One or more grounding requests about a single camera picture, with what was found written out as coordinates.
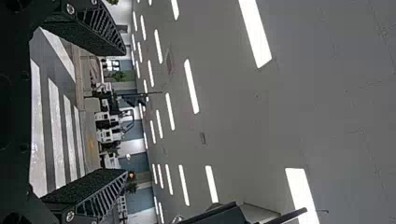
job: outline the fluorescent light panel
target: fluorescent light panel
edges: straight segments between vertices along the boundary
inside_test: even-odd
[[[158,204],[157,204],[157,197],[154,196],[154,203],[155,203],[155,213],[158,215]]]
[[[136,19],[136,13],[134,14],[134,30],[137,32],[137,19]]]
[[[160,177],[160,185],[161,188],[163,189],[163,171],[161,170],[161,165],[157,164],[158,167],[158,176]]]
[[[189,193],[187,192],[186,177],[184,176],[184,169],[182,165],[178,166],[180,173],[181,187],[183,188],[184,202],[187,206],[190,206]]]
[[[239,0],[247,35],[258,68],[272,59],[256,0]]]
[[[145,148],[146,148],[146,149],[149,149],[148,138],[147,138],[147,136],[146,136],[146,133],[143,133],[143,136],[144,136],[144,138],[145,138]]]
[[[154,87],[154,76],[152,75],[151,61],[148,60],[148,74],[151,87]]]
[[[163,50],[161,49],[160,36],[158,30],[154,31],[155,44],[157,46],[158,62],[163,63]]]
[[[173,195],[172,178],[171,178],[171,173],[169,172],[168,164],[165,164],[165,171],[166,171],[166,176],[167,176],[167,179],[168,179],[169,193],[171,195]]]
[[[177,0],[172,0],[172,9],[174,11],[175,21],[177,21],[179,14]]]
[[[140,118],[143,118],[143,108],[142,108],[142,104],[139,103],[139,112],[140,112]]]
[[[151,164],[151,168],[152,168],[152,173],[153,173],[153,175],[154,175],[154,183],[155,183],[155,184],[158,184],[158,181],[157,181],[157,171],[156,171],[156,169],[155,169],[154,163]]]
[[[166,99],[166,106],[168,107],[168,114],[169,114],[169,122],[171,123],[171,130],[175,130],[175,119],[173,116],[173,108],[172,108],[172,103],[171,103],[171,97],[169,95],[169,92],[165,94],[165,99]]]
[[[140,47],[140,42],[137,42],[137,50],[139,51],[139,60],[142,63],[143,62],[143,56],[142,56],[142,48]]]
[[[184,69],[186,71],[187,84],[189,86],[189,91],[190,91],[192,111],[194,112],[194,114],[198,114],[199,105],[198,105],[197,94],[195,91],[194,80],[192,78],[190,60],[186,60],[186,62],[184,62]]]
[[[285,171],[295,209],[305,207],[308,210],[307,213],[298,217],[300,224],[319,224],[317,209],[315,208],[305,170],[286,168]]]
[[[161,217],[161,223],[165,223],[165,221],[163,220],[163,205],[161,203],[159,203],[159,207],[160,207],[160,217]]]
[[[145,93],[149,92],[148,91],[148,83],[147,83],[147,81],[145,79],[143,80],[143,88],[145,89]]]
[[[155,113],[157,115],[158,133],[160,134],[160,138],[163,138],[163,126],[161,125],[160,111],[157,110],[157,111],[155,111]]]
[[[136,50],[136,43],[134,42],[134,34],[132,34],[132,43],[134,45],[134,50]]]
[[[207,183],[209,185],[209,190],[210,190],[210,197],[212,198],[212,203],[218,203],[219,197],[218,197],[218,191],[216,190],[215,177],[213,176],[212,167],[207,165],[205,169],[206,169]]]
[[[156,144],[157,140],[155,138],[154,122],[152,122],[152,120],[149,122],[149,126],[151,127],[152,143]]]
[[[140,68],[139,68],[139,62],[138,61],[136,61],[135,67],[136,67],[137,78],[140,78]]]
[[[145,18],[143,18],[143,15],[140,16],[140,23],[142,24],[143,39],[146,40],[146,26],[145,26]]]

